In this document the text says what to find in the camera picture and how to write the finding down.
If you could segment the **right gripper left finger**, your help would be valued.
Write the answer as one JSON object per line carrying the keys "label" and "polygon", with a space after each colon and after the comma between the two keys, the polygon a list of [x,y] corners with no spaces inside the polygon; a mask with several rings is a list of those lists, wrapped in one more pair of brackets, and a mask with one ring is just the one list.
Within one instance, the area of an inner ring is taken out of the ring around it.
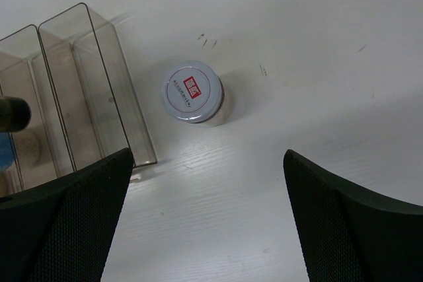
{"label": "right gripper left finger", "polygon": [[1,198],[2,281],[100,281],[130,183],[122,149]]}

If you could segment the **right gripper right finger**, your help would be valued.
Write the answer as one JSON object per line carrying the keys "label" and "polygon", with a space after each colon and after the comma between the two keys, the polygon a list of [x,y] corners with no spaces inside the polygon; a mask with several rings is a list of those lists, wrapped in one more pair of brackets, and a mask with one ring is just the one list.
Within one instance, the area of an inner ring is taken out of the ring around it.
{"label": "right gripper right finger", "polygon": [[284,175],[310,281],[421,281],[422,206],[341,178],[293,150]]}

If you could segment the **silver lid blue label jar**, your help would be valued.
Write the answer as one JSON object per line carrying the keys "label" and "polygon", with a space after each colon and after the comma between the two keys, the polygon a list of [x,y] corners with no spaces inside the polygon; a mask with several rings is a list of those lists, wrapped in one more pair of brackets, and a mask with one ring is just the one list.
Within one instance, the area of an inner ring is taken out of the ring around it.
{"label": "silver lid blue label jar", "polygon": [[0,171],[10,168],[15,162],[13,144],[8,133],[0,134]]}

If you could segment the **gold black pepper grinder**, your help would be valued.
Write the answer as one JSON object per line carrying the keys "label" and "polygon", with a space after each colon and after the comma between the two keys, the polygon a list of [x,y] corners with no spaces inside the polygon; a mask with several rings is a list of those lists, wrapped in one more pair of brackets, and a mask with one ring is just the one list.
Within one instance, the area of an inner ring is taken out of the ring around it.
{"label": "gold black pepper grinder", "polygon": [[22,98],[1,96],[1,133],[14,133],[27,128],[32,113],[29,104]]}

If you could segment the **white lid red logo jar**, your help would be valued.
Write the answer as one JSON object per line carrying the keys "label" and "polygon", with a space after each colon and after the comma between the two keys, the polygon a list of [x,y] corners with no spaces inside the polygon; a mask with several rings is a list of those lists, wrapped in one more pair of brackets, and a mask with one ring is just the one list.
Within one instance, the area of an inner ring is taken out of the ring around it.
{"label": "white lid red logo jar", "polygon": [[219,126],[232,110],[231,92],[224,82],[210,66],[194,60],[169,69],[161,100],[174,119],[196,125]]}

